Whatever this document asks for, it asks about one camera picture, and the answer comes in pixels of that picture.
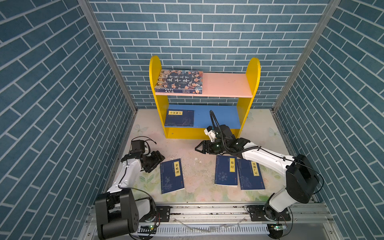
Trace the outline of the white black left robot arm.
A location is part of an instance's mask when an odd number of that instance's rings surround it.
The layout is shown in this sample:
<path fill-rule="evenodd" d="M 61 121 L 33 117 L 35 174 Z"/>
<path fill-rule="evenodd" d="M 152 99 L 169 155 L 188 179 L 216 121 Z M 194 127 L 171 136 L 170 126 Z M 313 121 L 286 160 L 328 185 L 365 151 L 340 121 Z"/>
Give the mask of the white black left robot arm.
<path fill-rule="evenodd" d="M 133 192 L 141 172 L 151 173 L 165 157 L 152 151 L 151 138 L 139 136 L 131 140 L 130 151 L 121 159 L 121 172 L 111 187 L 96 197 L 98 237 L 107 240 L 123 235 L 149 240 L 160 226 L 160 213 L 153 197 L 135 199 Z"/>

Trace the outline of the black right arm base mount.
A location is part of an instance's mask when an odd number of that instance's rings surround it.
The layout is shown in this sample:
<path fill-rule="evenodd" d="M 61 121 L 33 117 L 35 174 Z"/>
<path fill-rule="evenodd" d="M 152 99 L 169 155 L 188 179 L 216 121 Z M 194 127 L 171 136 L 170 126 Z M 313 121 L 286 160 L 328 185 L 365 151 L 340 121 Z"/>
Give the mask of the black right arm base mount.
<path fill-rule="evenodd" d="M 291 221 L 292 217 L 288 209 L 284 209 L 281 213 L 276 212 L 272 208 L 265 208 L 262 205 L 248 205 L 246 211 L 250 215 L 252 222 L 263 222 L 263 221 Z"/>

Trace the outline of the colourful cartoon cover book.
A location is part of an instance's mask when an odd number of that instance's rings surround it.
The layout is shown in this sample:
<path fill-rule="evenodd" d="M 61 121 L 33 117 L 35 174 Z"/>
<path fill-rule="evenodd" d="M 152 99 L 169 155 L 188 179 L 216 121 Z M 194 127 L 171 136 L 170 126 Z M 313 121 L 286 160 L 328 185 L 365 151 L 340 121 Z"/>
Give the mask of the colourful cartoon cover book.
<path fill-rule="evenodd" d="M 155 92 L 201 95 L 203 75 L 202 71 L 161 70 Z"/>

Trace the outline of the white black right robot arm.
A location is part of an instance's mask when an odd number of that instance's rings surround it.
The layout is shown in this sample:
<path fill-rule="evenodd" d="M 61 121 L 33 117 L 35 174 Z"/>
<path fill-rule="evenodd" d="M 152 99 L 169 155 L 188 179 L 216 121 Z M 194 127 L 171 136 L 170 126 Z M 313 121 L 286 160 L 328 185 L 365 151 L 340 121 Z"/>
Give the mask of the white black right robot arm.
<path fill-rule="evenodd" d="M 281 213 L 295 203 L 307 204 L 319 184 L 318 173 L 304 155 L 289 156 L 279 154 L 250 140 L 236 138 L 230 128 L 221 125 L 209 126 L 204 130 L 209 137 L 195 147 L 197 152 L 210 155 L 231 155 L 239 159 L 260 164 L 282 175 L 285 186 L 270 196 L 263 207 L 264 216 L 270 221 L 278 219 Z"/>

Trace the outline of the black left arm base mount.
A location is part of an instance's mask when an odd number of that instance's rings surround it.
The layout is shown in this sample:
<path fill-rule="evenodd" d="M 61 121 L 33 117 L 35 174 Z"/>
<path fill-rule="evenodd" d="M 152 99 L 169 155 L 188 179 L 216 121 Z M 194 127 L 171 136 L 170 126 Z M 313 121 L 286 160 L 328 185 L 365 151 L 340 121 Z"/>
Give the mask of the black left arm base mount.
<path fill-rule="evenodd" d="M 151 207 L 150 210 L 147 211 L 145 207 L 138 207 L 139 222 L 154 223 L 155 218 L 157 218 L 158 222 L 168 223 L 170 221 L 171 209 L 171 206 L 157 206 L 156 210 L 154 207 Z"/>

